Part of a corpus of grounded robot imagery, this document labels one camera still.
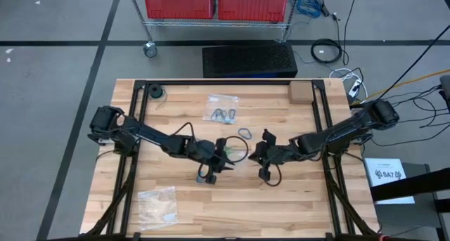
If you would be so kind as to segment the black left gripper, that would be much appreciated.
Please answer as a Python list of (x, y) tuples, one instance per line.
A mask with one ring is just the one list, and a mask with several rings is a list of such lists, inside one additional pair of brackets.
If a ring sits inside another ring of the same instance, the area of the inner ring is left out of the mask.
[(225, 146), (227, 140), (225, 138), (218, 138), (215, 144), (212, 141), (200, 140), (197, 142), (198, 147), (198, 159), (202, 164), (208, 165), (208, 171), (206, 175), (206, 183), (215, 184), (217, 181), (216, 174), (220, 174), (223, 171), (232, 171), (233, 168), (226, 166), (216, 165), (218, 163), (218, 158), (223, 160), (225, 163), (233, 164), (233, 162), (228, 158)]

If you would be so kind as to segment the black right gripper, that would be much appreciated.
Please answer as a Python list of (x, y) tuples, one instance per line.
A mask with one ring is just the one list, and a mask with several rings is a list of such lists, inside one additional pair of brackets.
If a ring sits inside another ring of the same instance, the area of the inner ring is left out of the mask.
[(255, 151), (249, 155), (248, 159), (260, 165), (258, 177), (263, 181), (269, 181), (271, 172), (269, 167), (271, 164), (284, 164), (287, 162), (288, 150), (287, 146), (275, 145), (276, 137), (267, 129), (262, 134), (262, 140), (255, 146)]

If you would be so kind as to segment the small cardboard box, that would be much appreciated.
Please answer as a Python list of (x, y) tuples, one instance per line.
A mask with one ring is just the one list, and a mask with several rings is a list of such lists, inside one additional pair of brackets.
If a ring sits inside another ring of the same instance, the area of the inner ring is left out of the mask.
[(290, 104), (311, 104), (314, 101), (312, 83), (291, 81), (288, 86), (288, 99)]

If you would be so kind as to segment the white power strip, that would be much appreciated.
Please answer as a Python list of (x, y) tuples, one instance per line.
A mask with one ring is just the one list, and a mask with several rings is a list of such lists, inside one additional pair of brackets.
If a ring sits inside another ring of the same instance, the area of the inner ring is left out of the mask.
[(356, 79), (355, 82), (353, 83), (351, 89), (349, 90), (348, 94), (351, 97), (356, 97), (359, 94), (361, 84), (362, 84), (362, 81), (360, 79)]

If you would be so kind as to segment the white label paper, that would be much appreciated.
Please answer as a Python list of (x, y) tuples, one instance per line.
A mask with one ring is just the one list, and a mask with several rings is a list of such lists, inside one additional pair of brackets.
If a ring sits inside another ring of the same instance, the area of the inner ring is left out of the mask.
[(406, 178), (400, 159), (365, 158), (364, 165), (370, 187)]

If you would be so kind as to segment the black beam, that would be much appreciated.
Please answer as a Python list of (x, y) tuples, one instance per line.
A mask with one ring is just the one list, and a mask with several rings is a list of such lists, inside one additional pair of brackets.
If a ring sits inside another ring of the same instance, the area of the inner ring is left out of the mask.
[(437, 192), (450, 190), (450, 167), (429, 171), (425, 165), (408, 164), (400, 171), (371, 171), (368, 179), (379, 217), (450, 212), (450, 198), (436, 197)]

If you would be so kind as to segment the red plastic bin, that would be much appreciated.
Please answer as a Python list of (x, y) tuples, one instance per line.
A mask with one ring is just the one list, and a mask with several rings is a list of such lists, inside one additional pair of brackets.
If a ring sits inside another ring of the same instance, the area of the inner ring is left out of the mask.
[(150, 19), (211, 19), (214, 0), (144, 0)]
[(220, 20), (283, 22), (288, 0), (218, 0)]

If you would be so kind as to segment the grey metal side cart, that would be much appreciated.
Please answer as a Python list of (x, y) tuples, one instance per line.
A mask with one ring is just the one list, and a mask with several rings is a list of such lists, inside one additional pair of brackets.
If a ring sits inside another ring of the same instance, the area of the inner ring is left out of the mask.
[[(412, 178), (430, 173), (426, 164), (401, 163), (406, 178)], [(438, 212), (435, 202), (437, 195), (423, 193), (404, 198), (396, 198), (375, 203), (375, 211), (381, 224), (406, 226), (407, 228), (429, 227), (437, 232), (439, 241), (448, 241), (442, 215)]]

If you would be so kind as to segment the black aluminium table frame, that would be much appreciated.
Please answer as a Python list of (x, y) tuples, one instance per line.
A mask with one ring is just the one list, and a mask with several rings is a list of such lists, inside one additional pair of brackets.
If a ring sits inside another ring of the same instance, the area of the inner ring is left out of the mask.
[[(336, 124), (350, 116), (343, 83), (338, 79), (311, 82), (316, 99), (290, 104), (289, 79), (166, 80), (167, 101), (149, 101), (144, 122), (165, 133), (181, 129), (201, 139), (229, 137), (229, 145), (246, 143), (255, 149), (265, 129), (280, 145), (301, 133)], [(203, 120), (209, 94), (240, 98), (235, 124)], [(247, 128), (251, 140), (238, 135)], [(179, 223), (145, 230), (143, 237), (316, 238), (333, 233), (332, 214), (321, 162), (291, 162), (271, 168), (271, 182), (257, 175), (259, 166), (248, 159), (220, 173), (214, 185), (195, 181), (200, 165), (177, 160), (150, 143), (141, 146), (136, 181), (126, 219), (117, 216), (116, 233), (131, 237), (139, 229), (138, 193), (174, 186)]]

